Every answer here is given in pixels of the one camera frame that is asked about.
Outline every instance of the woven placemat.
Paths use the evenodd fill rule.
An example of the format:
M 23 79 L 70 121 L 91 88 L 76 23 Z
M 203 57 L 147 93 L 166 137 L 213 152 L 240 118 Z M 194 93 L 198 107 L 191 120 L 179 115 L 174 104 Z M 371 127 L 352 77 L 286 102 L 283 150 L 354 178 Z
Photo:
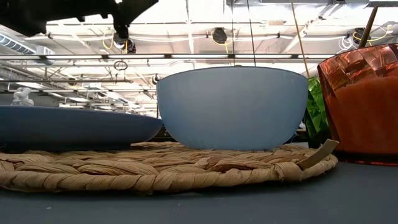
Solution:
M 271 151 L 191 149 L 146 142 L 128 151 L 0 153 L 0 186 L 27 192 L 62 190 L 179 191 L 272 180 L 301 181 L 336 166 L 327 140 L 318 150 L 280 146 Z

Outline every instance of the blue plate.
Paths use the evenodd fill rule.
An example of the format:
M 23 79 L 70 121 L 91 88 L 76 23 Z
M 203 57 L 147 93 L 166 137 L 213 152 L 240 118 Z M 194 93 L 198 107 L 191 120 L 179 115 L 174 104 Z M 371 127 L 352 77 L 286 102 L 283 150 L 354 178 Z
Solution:
M 0 106 L 0 147 L 7 150 L 128 149 L 150 140 L 161 127 L 160 119 L 136 114 Z
M 275 68 L 218 67 L 171 75 L 157 84 L 162 121 L 195 148 L 270 149 L 290 139 L 305 111 L 308 80 Z

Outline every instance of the gray table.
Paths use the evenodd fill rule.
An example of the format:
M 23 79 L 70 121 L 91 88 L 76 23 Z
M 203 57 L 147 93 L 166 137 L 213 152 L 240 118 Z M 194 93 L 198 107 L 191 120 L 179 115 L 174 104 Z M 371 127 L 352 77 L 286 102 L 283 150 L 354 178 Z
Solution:
M 397 223 L 398 167 L 340 162 L 297 184 L 259 184 L 150 197 L 0 190 L 0 223 Z

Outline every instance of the exposed ceiling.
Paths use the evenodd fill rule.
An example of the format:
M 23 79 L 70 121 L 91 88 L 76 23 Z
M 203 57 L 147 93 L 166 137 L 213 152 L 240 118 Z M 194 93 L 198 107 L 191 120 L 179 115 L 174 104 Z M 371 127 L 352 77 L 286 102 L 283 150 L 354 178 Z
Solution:
M 352 41 L 354 29 L 366 26 L 372 10 L 366 7 L 365 2 L 357 1 L 360 3 L 352 4 L 328 4 L 326 0 L 307 2 L 309 3 L 295 6 L 306 54 L 333 55 L 357 46 Z M 256 54 L 301 53 L 290 4 L 253 4 L 249 10 L 250 14 L 247 5 L 237 4 L 232 16 L 231 8 L 226 5 L 225 0 L 160 0 L 131 24 L 129 33 L 137 47 L 137 54 L 252 54 L 253 47 Z M 379 40 L 372 42 L 373 45 L 397 42 L 396 10 L 394 7 L 379 8 L 371 31 L 372 39 Z M 216 44 L 211 38 L 216 27 L 225 30 L 228 36 L 227 46 Z M 79 22 L 75 18 L 52 21 L 47 24 L 48 34 L 35 37 L 24 37 L 5 27 L 2 27 L 2 30 L 25 41 L 27 45 L 45 46 L 57 55 L 124 53 L 124 49 L 117 49 L 115 46 L 108 49 L 114 33 L 113 19 L 110 15 L 108 19 L 102 19 L 100 15 L 89 16 L 85 22 Z M 17 54 L 5 47 L 0 48 L 0 53 Z M 319 61 L 309 61 L 308 67 L 315 68 Z M 54 73 L 52 78 L 58 79 L 76 77 L 100 80 L 109 79 L 110 76 L 114 78 L 118 74 L 118 78 L 126 77 L 134 82 L 102 83 L 100 88 L 137 91 L 154 90 L 152 77 L 155 74 L 166 77 L 191 69 L 232 64 L 228 59 L 132 59 L 125 60 L 128 68 L 118 72 L 113 67 L 114 62 L 114 60 L 107 62 L 64 60 L 54 61 L 52 65 L 45 66 L 33 61 L 22 64 L 18 60 L 8 61 L 13 65 L 22 65 L 24 69 L 42 76 Z M 253 65 L 252 60 L 236 62 L 241 65 Z M 305 71 L 301 60 L 259 60 L 257 66 L 284 68 L 297 73 Z M 82 88 L 81 85 L 66 84 L 65 88 Z M 138 105 L 146 105 L 143 108 L 155 108 L 155 93 L 118 94 Z M 142 113 L 155 116 L 153 109 L 142 110 Z

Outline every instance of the orange glass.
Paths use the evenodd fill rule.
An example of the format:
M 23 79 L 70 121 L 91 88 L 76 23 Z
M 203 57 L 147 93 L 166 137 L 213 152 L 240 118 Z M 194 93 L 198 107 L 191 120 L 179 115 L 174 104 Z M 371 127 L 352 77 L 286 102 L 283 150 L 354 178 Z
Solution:
M 397 58 L 398 44 L 378 45 L 318 66 L 336 153 L 349 161 L 398 164 Z

